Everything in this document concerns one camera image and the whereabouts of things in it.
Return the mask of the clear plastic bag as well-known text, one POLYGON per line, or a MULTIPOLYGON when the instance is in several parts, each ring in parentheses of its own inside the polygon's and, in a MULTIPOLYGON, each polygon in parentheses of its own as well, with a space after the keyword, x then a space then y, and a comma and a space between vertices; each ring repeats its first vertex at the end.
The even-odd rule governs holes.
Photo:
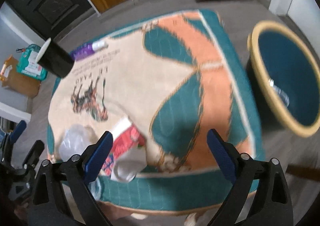
POLYGON ((81 155, 87 146, 98 141, 95 131, 90 126, 80 124, 71 125, 58 145, 59 156, 62 161, 67 161, 75 154, 81 155))

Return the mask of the red white snack wrapper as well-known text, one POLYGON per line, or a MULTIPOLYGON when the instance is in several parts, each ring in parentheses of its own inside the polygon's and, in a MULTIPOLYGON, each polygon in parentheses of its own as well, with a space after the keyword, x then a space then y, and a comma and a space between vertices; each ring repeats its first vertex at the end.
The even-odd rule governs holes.
POLYGON ((145 138, 124 117, 111 129, 113 146, 101 170, 111 180, 128 183, 147 166, 145 138))

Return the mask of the brown cardboard box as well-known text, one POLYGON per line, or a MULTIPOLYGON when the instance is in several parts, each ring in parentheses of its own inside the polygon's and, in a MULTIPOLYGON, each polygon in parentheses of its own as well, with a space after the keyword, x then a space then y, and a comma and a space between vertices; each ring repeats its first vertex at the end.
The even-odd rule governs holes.
POLYGON ((1 68, 1 87, 33 99, 39 93, 41 81, 19 73, 17 63, 18 60, 12 55, 4 61, 1 68))

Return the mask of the green wet wipes pack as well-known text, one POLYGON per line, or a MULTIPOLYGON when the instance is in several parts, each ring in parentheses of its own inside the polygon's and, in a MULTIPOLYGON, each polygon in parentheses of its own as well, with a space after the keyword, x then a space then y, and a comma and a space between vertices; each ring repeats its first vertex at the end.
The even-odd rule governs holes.
POLYGON ((36 57, 39 51, 40 47, 36 44, 17 49, 16 52, 21 53, 21 56, 16 65, 16 71, 36 80, 44 81, 47 78, 48 72, 36 63, 36 57))

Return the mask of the black paper cup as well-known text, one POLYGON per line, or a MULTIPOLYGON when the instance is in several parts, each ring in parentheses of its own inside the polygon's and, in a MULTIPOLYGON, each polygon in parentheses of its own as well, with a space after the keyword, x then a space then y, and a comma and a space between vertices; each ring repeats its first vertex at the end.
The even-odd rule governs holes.
POLYGON ((36 63, 51 74, 65 78, 73 68, 74 59, 51 38, 48 38, 38 52, 36 63))

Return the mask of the teal bin with yellow rim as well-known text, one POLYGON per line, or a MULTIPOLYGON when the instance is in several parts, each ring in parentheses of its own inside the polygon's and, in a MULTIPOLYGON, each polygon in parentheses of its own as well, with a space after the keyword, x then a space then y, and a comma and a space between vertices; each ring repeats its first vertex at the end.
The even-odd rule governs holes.
POLYGON ((308 138, 319 130, 319 66, 306 44, 275 21, 258 22, 247 38, 246 72, 263 129, 308 138))

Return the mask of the purple spray bottle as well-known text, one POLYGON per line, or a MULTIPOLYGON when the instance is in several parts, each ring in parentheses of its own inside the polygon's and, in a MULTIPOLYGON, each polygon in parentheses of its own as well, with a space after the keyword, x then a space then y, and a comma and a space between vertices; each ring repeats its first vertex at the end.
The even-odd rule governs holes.
POLYGON ((105 48, 108 48, 108 43, 101 39, 92 43, 84 43, 73 50, 70 55, 74 61, 80 61, 105 48))

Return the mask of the teal and orange rug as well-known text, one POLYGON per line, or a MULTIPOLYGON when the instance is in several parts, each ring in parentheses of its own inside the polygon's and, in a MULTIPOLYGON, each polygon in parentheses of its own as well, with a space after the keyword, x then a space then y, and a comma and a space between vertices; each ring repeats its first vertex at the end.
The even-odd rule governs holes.
POLYGON ((210 129, 262 160, 261 126, 247 75, 209 9, 177 11, 98 38, 108 48, 57 79, 48 113, 48 156, 71 125, 98 138, 127 117, 145 138, 147 166, 128 183, 99 173, 103 206, 181 215, 219 206, 232 184, 208 145, 210 129))

